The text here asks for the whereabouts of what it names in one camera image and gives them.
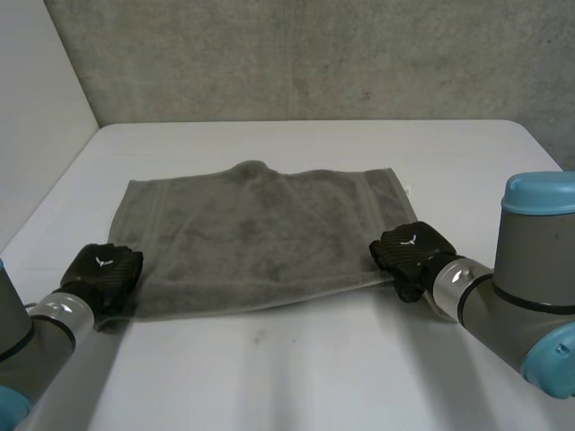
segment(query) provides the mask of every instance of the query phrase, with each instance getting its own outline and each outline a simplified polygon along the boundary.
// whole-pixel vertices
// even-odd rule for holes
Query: table surface
[[[492,265],[505,181],[558,170],[507,121],[293,121],[100,130],[3,253],[24,302],[105,242],[128,180],[263,160],[280,172],[392,167],[418,218]],[[455,324],[391,290],[92,334],[24,428],[571,429],[572,401],[525,383]]]

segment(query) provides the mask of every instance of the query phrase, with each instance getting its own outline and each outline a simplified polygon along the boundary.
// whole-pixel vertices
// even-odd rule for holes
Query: towel
[[[390,286],[368,246],[415,220],[391,169],[284,174],[249,161],[131,181],[109,240],[144,253],[126,313],[162,320]]]

